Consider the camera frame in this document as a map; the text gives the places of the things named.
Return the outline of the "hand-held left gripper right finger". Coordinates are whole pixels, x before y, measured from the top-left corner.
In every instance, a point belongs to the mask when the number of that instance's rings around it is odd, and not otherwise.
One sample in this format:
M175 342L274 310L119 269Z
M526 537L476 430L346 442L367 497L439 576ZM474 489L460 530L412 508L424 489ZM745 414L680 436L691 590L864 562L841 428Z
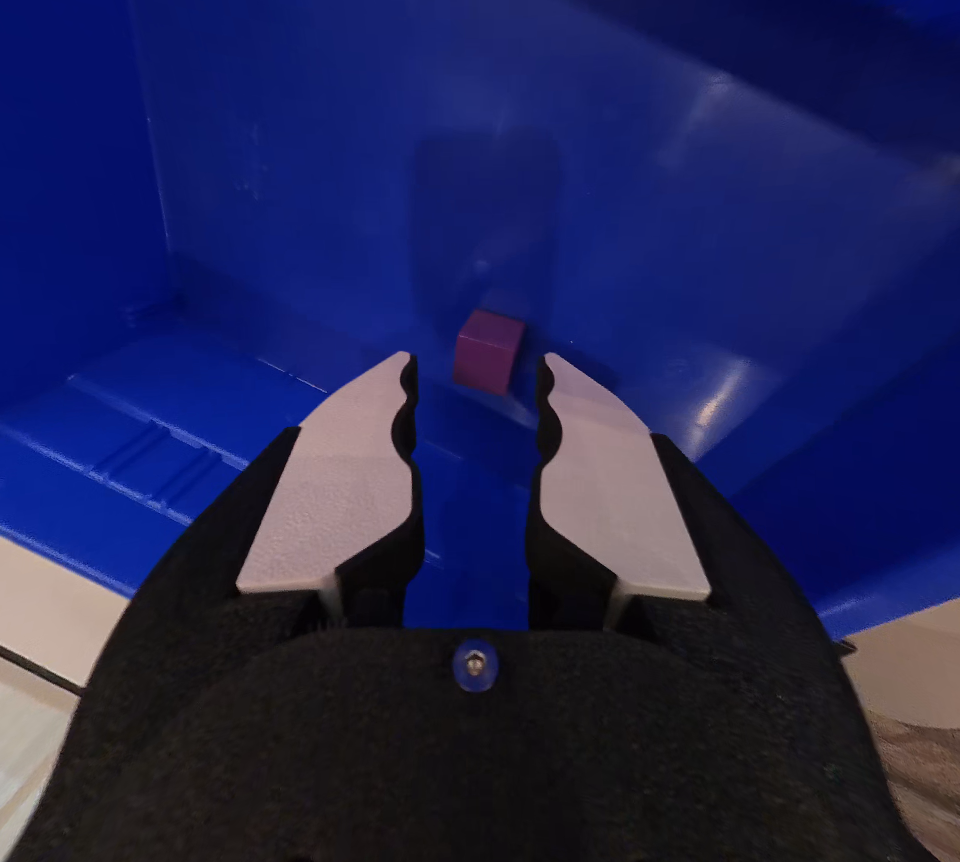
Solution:
M708 612L712 585L649 427L558 353L537 368L529 629L651 632L649 616Z

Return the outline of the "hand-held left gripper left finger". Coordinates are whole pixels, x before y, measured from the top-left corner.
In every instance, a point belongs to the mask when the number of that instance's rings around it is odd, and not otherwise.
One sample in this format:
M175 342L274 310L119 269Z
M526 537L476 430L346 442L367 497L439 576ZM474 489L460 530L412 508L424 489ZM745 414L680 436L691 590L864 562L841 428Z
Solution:
M413 454L417 358L397 352L314 408L240 569L240 593L314 592L327 616L402 616L426 556Z

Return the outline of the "purple wooden cube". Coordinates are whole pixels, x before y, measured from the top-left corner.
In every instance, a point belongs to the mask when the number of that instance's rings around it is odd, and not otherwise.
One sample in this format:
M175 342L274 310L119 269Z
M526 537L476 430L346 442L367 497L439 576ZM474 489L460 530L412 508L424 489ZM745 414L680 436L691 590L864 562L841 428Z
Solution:
M452 380L466 388L506 397L526 324L483 308L474 309L454 347Z

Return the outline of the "blue plastic bin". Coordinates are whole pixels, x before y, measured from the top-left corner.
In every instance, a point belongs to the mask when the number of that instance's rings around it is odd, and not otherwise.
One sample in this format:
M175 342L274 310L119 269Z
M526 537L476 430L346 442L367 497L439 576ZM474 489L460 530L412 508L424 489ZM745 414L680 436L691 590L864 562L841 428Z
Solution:
M836 637L958 596L958 0L2 0L2 536L131 597L420 372L414 625L525 626L555 351ZM506 397L452 380L522 320Z

